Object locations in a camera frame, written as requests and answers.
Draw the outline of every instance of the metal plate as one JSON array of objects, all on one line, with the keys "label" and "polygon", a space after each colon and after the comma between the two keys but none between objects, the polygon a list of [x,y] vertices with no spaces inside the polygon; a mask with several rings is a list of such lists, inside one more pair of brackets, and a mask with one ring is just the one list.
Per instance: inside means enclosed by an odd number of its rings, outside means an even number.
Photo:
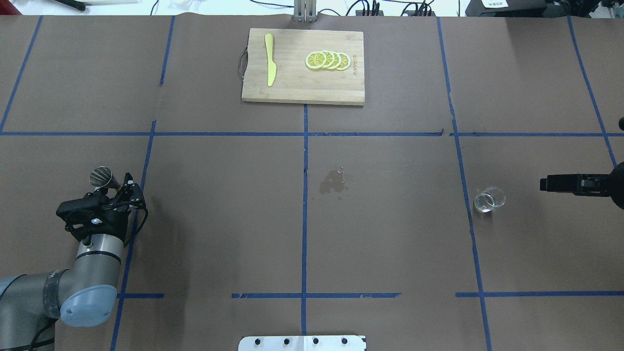
[{"label": "metal plate", "polygon": [[366,351],[366,337],[357,335],[246,337],[238,344],[238,351],[261,350]]}]

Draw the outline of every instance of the black cable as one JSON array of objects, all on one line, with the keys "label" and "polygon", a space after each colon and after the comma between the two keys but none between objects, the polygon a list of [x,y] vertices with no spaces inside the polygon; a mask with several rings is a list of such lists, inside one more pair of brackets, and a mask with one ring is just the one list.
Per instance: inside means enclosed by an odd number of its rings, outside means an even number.
[{"label": "black cable", "polygon": [[41,334],[43,334],[43,332],[45,332],[49,327],[52,327],[56,321],[58,319],[50,319],[50,321],[48,321],[48,323],[43,326],[43,328],[39,329],[39,331],[37,332],[37,334],[35,334],[35,336],[32,338],[31,344],[28,347],[28,351],[32,351],[35,348],[35,344],[37,343],[37,339],[41,336]]},{"label": "black cable", "polygon": [[351,12],[351,9],[358,3],[361,2],[362,3],[362,12],[363,11],[368,11],[371,7],[370,3],[368,3],[368,0],[357,0],[356,2],[353,3],[353,5],[351,5],[351,7],[349,7],[349,9],[347,10],[347,14],[345,14],[345,16],[349,16],[349,12]]},{"label": "black cable", "polygon": [[416,5],[416,10],[418,10],[418,2],[409,2],[407,5],[405,5],[405,7],[403,8],[403,11],[401,11],[401,16],[403,16],[403,15],[406,13],[407,8],[408,8],[410,5]]},{"label": "black cable", "polygon": [[134,240],[134,238],[137,237],[137,235],[139,234],[139,232],[141,231],[141,229],[143,229],[143,225],[145,224],[145,221],[147,220],[147,216],[150,214],[150,212],[147,209],[142,209],[145,211],[145,216],[143,216],[143,221],[141,222],[141,224],[139,225],[139,228],[137,228],[137,231],[134,232],[134,234],[132,234],[132,236],[130,237],[130,239],[128,239],[126,242],[124,242],[124,247],[128,246],[128,244]]},{"label": "black cable", "polygon": [[331,12],[333,12],[333,13],[335,13],[335,14],[337,14],[337,15],[339,15],[339,16],[340,16],[340,13],[338,13],[338,12],[336,12],[336,11],[332,10],[332,9],[322,9],[322,10],[318,11],[318,13],[321,13],[321,12],[323,12],[323,11],[331,11]]},{"label": "black cable", "polygon": [[292,5],[282,5],[282,4],[272,4],[270,2],[261,2],[261,1],[257,1],[257,0],[249,0],[251,2],[255,2],[256,4],[262,4],[262,5],[272,5],[272,6],[281,6],[282,8],[293,8],[294,6]]},{"label": "black cable", "polygon": [[154,13],[154,8],[156,7],[156,5],[158,4],[160,0],[156,0],[156,2],[154,3],[154,5],[152,6],[152,10],[150,11],[150,16]]}]

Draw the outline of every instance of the table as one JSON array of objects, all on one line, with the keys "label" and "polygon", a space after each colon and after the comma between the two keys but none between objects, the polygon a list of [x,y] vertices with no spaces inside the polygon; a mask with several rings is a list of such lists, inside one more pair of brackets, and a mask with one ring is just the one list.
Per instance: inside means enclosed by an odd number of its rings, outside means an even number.
[{"label": "table", "polygon": [[[0,22],[0,276],[71,267],[54,212],[97,166],[140,179],[150,209],[115,316],[57,324],[59,350],[301,334],[365,335],[369,350],[623,347],[622,210],[539,192],[548,174],[622,160],[621,21]],[[251,27],[363,31],[366,105],[242,102]],[[490,185],[507,203],[478,214]]]}]

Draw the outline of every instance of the yellow plastic knife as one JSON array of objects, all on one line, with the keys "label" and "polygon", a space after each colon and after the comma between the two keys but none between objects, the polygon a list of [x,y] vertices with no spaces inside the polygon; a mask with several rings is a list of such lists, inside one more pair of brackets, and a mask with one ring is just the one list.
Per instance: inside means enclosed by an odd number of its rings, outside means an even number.
[{"label": "yellow plastic knife", "polygon": [[268,62],[268,69],[266,70],[266,85],[272,86],[275,82],[275,75],[277,74],[277,65],[273,62],[273,35],[267,33],[265,35],[266,44],[266,61]]}]

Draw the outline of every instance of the clear glass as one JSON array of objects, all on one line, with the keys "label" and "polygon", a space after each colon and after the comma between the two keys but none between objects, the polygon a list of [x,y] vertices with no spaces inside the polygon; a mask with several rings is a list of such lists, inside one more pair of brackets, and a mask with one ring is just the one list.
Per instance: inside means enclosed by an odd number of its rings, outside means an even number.
[{"label": "clear glass", "polygon": [[474,199],[474,207],[481,213],[492,212],[505,204],[507,197],[499,187],[489,187]]}]

